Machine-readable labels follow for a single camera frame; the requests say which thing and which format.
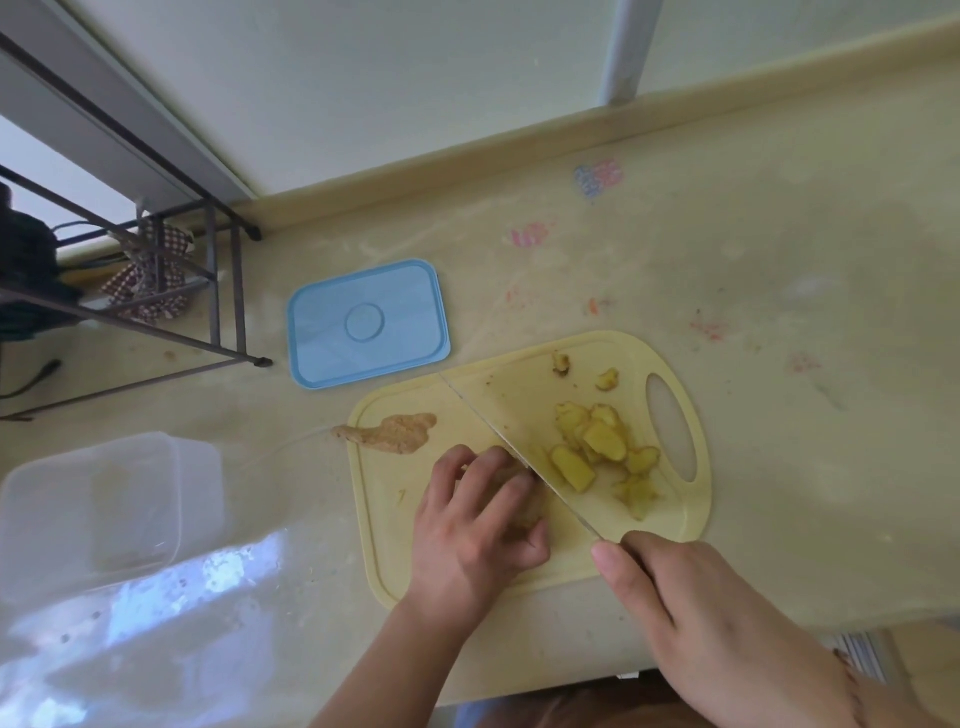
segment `finger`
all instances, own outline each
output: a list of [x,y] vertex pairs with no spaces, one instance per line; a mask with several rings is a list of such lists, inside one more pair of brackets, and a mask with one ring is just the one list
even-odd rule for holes
[[620,539],[620,545],[634,557],[634,560],[640,564],[640,567],[656,585],[657,572],[660,570],[663,556],[672,546],[677,544],[658,536],[656,533],[629,531]]
[[461,470],[476,458],[476,453],[466,445],[457,445],[445,452],[433,466],[430,484],[423,494],[422,506],[445,508],[453,498]]
[[506,550],[507,563],[519,571],[527,571],[543,566],[550,560],[550,537],[546,529],[546,519],[540,521],[527,534],[523,541],[516,541]]
[[486,538],[497,540],[510,526],[511,519],[530,497],[537,480],[529,471],[518,473],[503,484],[477,518],[477,527]]
[[490,487],[491,478],[497,471],[514,462],[514,458],[504,448],[490,448],[481,452],[460,480],[457,492],[453,494],[450,507],[460,513],[475,516]]
[[656,652],[658,645],[663,645],[664,639],[674,633],[674,625],[653,581],[618,544],[598,541],[590,549],[590,554],[600,575],[639,622]]

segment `clear plastic container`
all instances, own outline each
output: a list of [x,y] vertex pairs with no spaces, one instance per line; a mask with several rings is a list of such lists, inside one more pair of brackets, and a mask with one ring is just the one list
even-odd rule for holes
[[224,529],[209,443],[148,432],[37,460],[0,489],[0,599],[33,606],[148,576]]

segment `white wall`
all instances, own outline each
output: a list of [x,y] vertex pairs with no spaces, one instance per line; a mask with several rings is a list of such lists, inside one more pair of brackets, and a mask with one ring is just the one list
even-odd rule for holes
[[[595,103],[614,0],[61,0],[263,194]],[[640,92],[960,0],[666,0]]]
[[666,0],[639,93],[960,12],[960,0]]

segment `yellow cutting board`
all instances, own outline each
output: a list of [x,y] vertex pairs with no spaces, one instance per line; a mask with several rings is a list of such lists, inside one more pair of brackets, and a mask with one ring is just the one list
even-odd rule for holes
[[[570,373],[553,374],[552,353],[569,355]],[[620,372],[620,384],[611,392],[594,386],[610,367]],[[568,498],[600,534],[612,541],[629,530],[644,530],[674,541],[693,541],[707,525],[711,502],[711,473],[707,440],[693,403],[681,383],[650,347],[618,331],[593,331],[550,344],[498,356],[447,370],[447,378],[474,407],[514,439],[525,457],[528,446],[552,449],[563,438],[554,425],[554,405],[574,401],[597,402],[617,408],[639,445],[663,450],[647,402],[647,379],[660,376],[670,387],[686,418],[697,458],[692,481],[683,480],[666,453],[651,477],[660,498],[643,522],[630,519],[615,500],[612,485],[622,479],[614,466],[600,466],[595,485]],[[394,606],[410,583],[410,554],[414,514],[430,478],[433,464],[461,443],[480,452],[502,441],[447,386],[439,375],[421,376],[378,389],[354,408],[349,424],[376,427],[390,415],[432,412],[437,426],[430,441],[412,455],[393,455],[348,443],[353,492],[356,497],[364,561],[371,588],[384,606]],[[588,578],[596,574],[589,547],[594,538],[558,499],[547,501],[552,555],[542,567],[522,574],[508,594]]]

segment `forearm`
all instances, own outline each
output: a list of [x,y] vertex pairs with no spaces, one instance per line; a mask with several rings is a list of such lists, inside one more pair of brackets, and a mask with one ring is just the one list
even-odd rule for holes
[[311,728],[424,728],[465,640],[402,600]]

